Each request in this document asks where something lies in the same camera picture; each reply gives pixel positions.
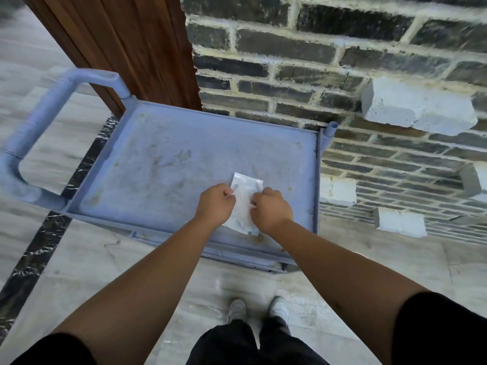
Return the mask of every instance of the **wooden column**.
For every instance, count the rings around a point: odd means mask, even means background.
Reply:
[[[24,0],[77,67],[115,71],[140,100],[201,110],[179,0]],[[95,86],[108,108],[124,107]]]

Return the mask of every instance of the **person's right hand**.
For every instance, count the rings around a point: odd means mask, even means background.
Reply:
[[[262,192],[254,193],[252,202],[256,205],[250,209],[252,221],[265,234],[271,234],[282,222],[294,221],[293,210],[280,191],[266,187]]]

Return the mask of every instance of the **floor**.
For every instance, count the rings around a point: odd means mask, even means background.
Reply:
[[[55,77],[72,64],[27,9],[0,22],[3,141]],[[109,115],[91,88],[81,87],[23,161],[23,175],[34,184],[60,192]],[[46,210],[0,196],[0,286],[46,214]],[[487,316],[487,246],[430,237],[412,239],[331,218],[321,220],[320,233]],[[11,362],[151,250],[73,221],[0,348],[0,362]],[[276,294],[289,303],[293,335],[332,365],[378,363],[301,272],[271,275],[202,258],[147,364],[184,364],[198,337],[225,321],[228,303],[236,296],[246,301],[250,323],[258,333],[259,321]]]

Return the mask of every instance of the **pant leg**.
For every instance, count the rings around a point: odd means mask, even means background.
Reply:
[[[250,326],[242,320],[218,325],[203,334],[194,345],[186,365],[228,365],[260,362]]]
[[[264,320],[260,352],[279,365],[329,365],[302,340],[291,336],[286,322],[274,316]]]

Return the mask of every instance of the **plastic package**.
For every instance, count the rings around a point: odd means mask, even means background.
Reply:
[[[264,181],[235,173],[230,188],[235,195],[235,206],[230,218],[223,226],[240,233],[259,235],[259,229],[250,217],[250,209],[253,208],[251,204],[252,195],[256,192],[262,192]]]

